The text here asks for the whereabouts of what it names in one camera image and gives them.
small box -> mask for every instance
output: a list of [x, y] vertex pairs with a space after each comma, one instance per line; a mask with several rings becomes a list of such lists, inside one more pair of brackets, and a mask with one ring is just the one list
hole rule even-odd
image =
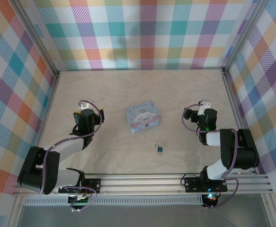
[[153, 101], [128, 107], [125, 112], [132, 132], [157, 126], [161, 120], [161, 114]]

vent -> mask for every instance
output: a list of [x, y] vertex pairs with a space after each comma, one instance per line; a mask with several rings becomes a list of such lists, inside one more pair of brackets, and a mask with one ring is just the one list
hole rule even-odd
[[[101, 196], [95, 205], [201, 205], [202, 196], [177, 195], [177, 196]], [[27, 197], [25, 206], [60, 206], [68, 205], [67, 196]]]

wire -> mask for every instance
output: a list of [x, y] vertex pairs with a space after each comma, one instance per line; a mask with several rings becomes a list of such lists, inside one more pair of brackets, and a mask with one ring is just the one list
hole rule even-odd
[[[201, 105], [203, 105], [203, 104], [193, 104], [193, 105], [190, 105], [189, 107], [187, 107], [184, 111], [183, 111], [183, 113], [182, 113], [182, 123], [183, 123], [183, 125], [188, 129], [188, 130], [190, 130], [190, 131], [193, 131], [193, 132], [198, 132], [198, 133], [205, 133], [205, 132], [215, 132], [215, 131], [218, 131], [218, 130], [214, 130], [214, 131], [197, 131], [197, 130], [193, 130], [193, 129], [191, 129], [191, 128], [189, 128], [185, 123], [184, 123], [184, 114], [186, 113], [186, 111], [189, 109], [189, 108], [191, 108], [191, 107], [193, 107], [193, 106], [201, 106]], [[232, 199], [232, 197], [235, 195], [235, 193], [237, 192], [237, 190], [238, 190], [238, 187], [239, 187], [239, 181], [238, 181], [238, 179], [237, 178], [225, 178], [228, 174], [230, 174], [231, 173], [231, 171], [233, 170], [233, 167], [234, 167], [234, 165], [235, 165], [235, 162], [236, 162], [236, 159], [237, 159], [237, 154], [238, 154], [238, 134], [237, 134], [237, 131], [235, 130], [235, 129], [231, 129], [232, 130], [232, 132], [233, 132], [233, 134], [234, 134], [234, 153], [233, 153], [233, 159], [232, 159], [232, 163], [231, 163], [231, 167], [229, 168], [229, 170], [228, 171], [226, 171], [224, 174], [222, 174], [222, 176], [221, 176], [221, 178], [223, 179], [223, 180], [227, 180], [227, 181], [230, 181], [230, 180], [235, 180], [236, 182], [237, 182], [237, 186], [236, 186], [236, 189], [233, 191], [233, 193], [231, 194], [231, 196], [228, 198], [228, 199], [226, 199], [225, 201], [223, 201], [221, 204], [219, 204], [219, 205], [217, 205], [217, 206], [215, 206], [215, 207], [213, 207], [213, 206], [208, 206], [207, 204], [204, 204], [205, 206], [207, 206], [207, 207], [210, 207], [210, 208], [218, 208], [218, 207], [220, 207], [220, 206], [222, 206], [222, 205], [224, 205], [225, 203], [227, 203], [230, 199]]]
[[198, 129], [199, 129], [199, 126], [197, 127], [197, 129], [196, 129], [196, 136], [198, 136], [199, 137], [199, 135], [198, 135]]
[[220, 191], [220, 193], [219, 193], [219, 197], [220, 197], [221, 196], [221, 192], [222, 192], [221, 186], [219, 186], [219, 191]]
[[190, 105], [189, 107], [187, 107], [187, 108], [183, 111], [183, 113], [182, 113], [182, 123], [183, 123], [183, 125], [184, 125], [185, 128], [187, 128], [188, 130], [193, 131], [193, 132], [198, 132], [198, 133], [219, 131], [219, 130], [197, 131], [197, 130], [193, 130], [193, 129], [189, 128], [189, 127], [184, 123], [184, 115], [185, 115], [186, 111], [189, 110], [190, 107], [193, 107], [193, 106], [202, 106], [202, 105], [203, 105], [203, 104], [193, 104], [193, 105]]
[[185, 184], [183, 184], [182, 181], [183, 181], [183, 179], [184, 179], [184, 177], [185, 177], [186, 175], [187, 175], [187, 174], [184, 174], [184, 176], [182, 177], [182, 179], [181, 179], [181, 181], [180, 181], [180, 184], [183, 185], [183, 186], [185, 186]]
[[76, 124], [73, 129], [72, 129], [72, 132], [75, 132], [76, 128], [78, 127], [79, 124]]
[[[87, 185], [89, 188], [91, 188], [90, 184]], [[88, 196], [88, 190], [86, 189], [86, 195]], [[90, 196], [88, 196], [88, 198], [90, 198], [92, 196], [92, 191], [90, 191]]]
[[221, 202], [220, 204], [216, 205], [215, 207], [214, 207], [214, 206], [209, 206], [209, 205], [207, 205], [207, 204], [204, 204], [204, 206], [206, 206], [206, 207], [208, 207], [208, 208], [215, 209], [215, 208], [218, 208], [218, 207], [223, 206], [224, 204], [226, 204], [229, 200], [231, 200], [231, 199], [234, 197], [234, 195], [235, 195], [235, 193], [237, 192], [238, 187], [239, 187], [239, 181], [238, 181], [238, 179], [237, 179], [237, 178], [225, 178], [225, 180], [226, 180], [226, 181], [233, 181], [233, 180], [234, 180], [234, 181], [237, 182], [237, 186], [236, 186], [235, 190], [233, 191], [233, 193], [231, 194], [231, 196], [228, 197], [228, 198], [227, 198], [226, 200], [224, 200], [223, 202]]
[[90, 207], [91, 205], [93, 205], [93, 204], [96, 202], [96, 200], [97, 200], [97, 196], [98, 196], [98, 195], [97, 195], [97, 191], [96, 191], [95, 189], [93, 189], [93, 188], [90, 188], [90, 187], [82, 187], [82, 186], [66, 186], [65, 188], [70, 188], [70, 189], [87, 189], [87, 190], [90, 190], [90, 191], [94, 192], [94, 194], [95, 194], [94, 200], [91, 201], [90, 204], [84, 206], [84, 207], [81, 208], [81, 209], [75, 209], [75, 208], [73, 207], [73, 204], [75, 203], [75, 201], [72, 201], [72, 202], [71, 202], [71, 210], [73, 210], [73, 211], [78, 211], [78, 212], [79, 212], [79, 211], [86, 210], [88, 207]]
[[92, 136], [93, 134], [95, 134], [101, 127], [102, 125], [102, 114], [100, 112], [100, 110], [98, 109], [98, 107], [96, 107], [95, 104], [93, 104], [92, 102], [90, 101], [87, 101], [87, 100], [80, 100], [80, 102], [86, 102], [86, 103], [89, 103], [91, 104], [98, 112], [99, 114], [99, 117], [100, 117], [100, 124], [99, 126], [96, 128], [96, 130], [94, 130], [93, 132], [91, 132], [90, 134], [87, 134], [87, 135], [84, 135], [84, 136], [78, 136], [78, 137], [70, 137], [70, 138], [66, 138], [66, 139], [63, 139], [59, 142], [56, 142], [54, 145], [52, 145], [45, 153], [44, 155], [44, 159], [43, 159], [43, 170], [42, 170], [42, 186], [41, 186], [41, 191], [40, 191], [40, 195], [43, 194], [43, 191], [44, 191], [44, 187], [45, 187], [45, 179], [46, 179], [46, 161], [47, 161], [47, 156], [48, 156], [48, 153], [54, 149], [56, 146], [66, 142], [66, 141], [70, 141], [70, 140], [77, 140], [77, 139], [82, 139], [82, 138], [85, 138], [85, 137], [88, 137], [88, 136]]

aluminum rail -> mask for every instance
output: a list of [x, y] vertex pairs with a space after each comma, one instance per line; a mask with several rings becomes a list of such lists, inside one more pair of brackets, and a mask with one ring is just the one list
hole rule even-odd
[[[101, 190], [98, 196], [135, 196], [135, 195], [200, 195], [200, 192], [185, 192], [180, 184], [183, 174], [158, 175], [86, 175], [86, 178], [100, 178]], [[239, 180], [238, 194], [272, 193], [267, 175], [255, 173], [232, 174]], [[227, 182], [227, 192], [231, 194], [236, 187], [234, 181]], [[14, 196], [39, 196], [39, 193], [16, 187]], [[59, 195], [55, 189], [50, 196]]]
[[[228, 80], [229, 77], [231, 77], [230, 73], [225, 72], [221, 70], [222, 78], [225, 84], [225, 89], [231, 104], [233, 116], [236, 120], [237, 126], [239, 129], [244, 128], [243, 125], [243, 120], [241, 118], [238, 106], [236, 105], [235, 97], [234, 97], [234, 92], [231, 88], [230, 81]], [[256, 174], [260, 174], [260, 171], [258, 168], [255, 168]], [[262, 200], [264, 203], [264, 207], [270, 222], [270, 225], [273, 227], [276, 227], [276, 200], [273, 197], [272, 193], [262, 193]]]

plaid wall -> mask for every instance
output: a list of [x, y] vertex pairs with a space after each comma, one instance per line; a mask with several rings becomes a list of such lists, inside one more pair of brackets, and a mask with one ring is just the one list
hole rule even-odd
[[220, 68], [255, 3], [22, 0], [64, 70]]
[[0, 226], [27, 151], [36, 144], [53, 81], [8, 0], [0, 0]]
[[232, 88], [276, 197], [276, 0], [270, 0], [235, 64]]

